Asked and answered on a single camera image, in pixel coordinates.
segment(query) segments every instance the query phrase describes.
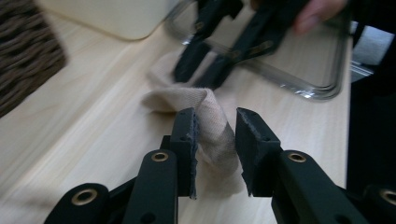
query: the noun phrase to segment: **fabric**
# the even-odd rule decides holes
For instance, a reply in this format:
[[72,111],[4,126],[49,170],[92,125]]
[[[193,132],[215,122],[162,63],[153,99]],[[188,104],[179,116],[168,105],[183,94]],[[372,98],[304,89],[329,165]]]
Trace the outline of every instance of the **fabric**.
[[188,83],[173,83],[173,69],[179,52],[164,55],[152,67],[148,78],[153,91],[144,96],[142,104],[158,112],[176,112],[193,107],[199,123],[197,160],[202,164],[207,183],[222,192],[236,193],[243,182],[234,133],[228,120],[235,124],[236,102],[227,84],[213,92],[191,88],[214,59],[209,53]]
[[65,65],[64,52],[32,0],[0,1],[0,118]]

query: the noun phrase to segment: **wicker basket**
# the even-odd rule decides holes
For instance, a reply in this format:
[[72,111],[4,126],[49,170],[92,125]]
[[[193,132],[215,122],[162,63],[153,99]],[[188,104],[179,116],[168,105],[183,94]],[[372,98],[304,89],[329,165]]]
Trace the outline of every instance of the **wicker basket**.
[[55,75],[63,51],[31,0],[0,0],[0,118]]

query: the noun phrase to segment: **metal rim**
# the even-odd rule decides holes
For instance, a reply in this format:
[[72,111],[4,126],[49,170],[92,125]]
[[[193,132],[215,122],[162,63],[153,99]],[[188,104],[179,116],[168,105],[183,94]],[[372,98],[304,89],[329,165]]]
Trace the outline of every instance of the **metal rim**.
[[390,190],[390,189],[381,189],[379,194],[388,203],[396,205],[396,192],[395,191]]
[[168,160],[168,158],[169,158],[168,154],[164,152],[157,152],[151,156],[151,159],[154,161],[166,161]]
[[301,155],[299,153],[295,153],[295,152],[290,153],[288,155],[288,157],[291,161],[296,161],[296,162],[305,162],[306,161],[306,158],[303,155]]
[[[87,194],[88,197],[81,198],[83,194]],[[82,206],[84,204],[91,203],[97,196],[98,191],[96,191],[96,189],[83,189],[73,196],[72,204]]]

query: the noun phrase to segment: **human hand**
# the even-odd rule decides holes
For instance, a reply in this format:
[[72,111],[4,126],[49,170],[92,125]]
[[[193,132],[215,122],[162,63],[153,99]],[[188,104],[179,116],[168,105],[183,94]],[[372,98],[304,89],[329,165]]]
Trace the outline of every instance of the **human hand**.
[[[253,9],[265,0],[250,0]],[[310,0],[294,20],[293,29],[297,35],[304,34],[321,21],[336,15],[346,5],[347,0]]]

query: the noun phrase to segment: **table surface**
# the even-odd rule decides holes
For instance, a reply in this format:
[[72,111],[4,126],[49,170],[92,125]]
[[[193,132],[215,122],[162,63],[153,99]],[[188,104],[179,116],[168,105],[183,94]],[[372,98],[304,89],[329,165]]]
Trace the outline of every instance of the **table surface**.
[[[183,48],[163,24],[145,39],[123,41],[54,15],[48,19],[68,64],[0,119],[2,223],[42,223],[69,189],[83,183],[114,189],[137,175],[144,155],[172,129],[173,114],[140,104],[150,91],[150,67]],[[339,186],[347,164],[345,68],[341,92],[325,102],[306,100],[249,71],[232,77],[237,106],[258,112],[284,149],[311,155]],[[179,199],[178,220],[276,223],[270,202],[249,198],[245,190],[225,196],[198,183],[196,201]]]

